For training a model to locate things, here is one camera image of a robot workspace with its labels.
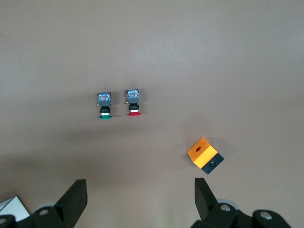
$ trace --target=gray surface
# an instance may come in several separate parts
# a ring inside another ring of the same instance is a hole
[[[78,228],[187,228],[205,177],[302,227],[303,62],[303,1],[2,0],[0,201],[33,212],[86,178]],[[202,136],[225,158],[209,176],[187,155]]]

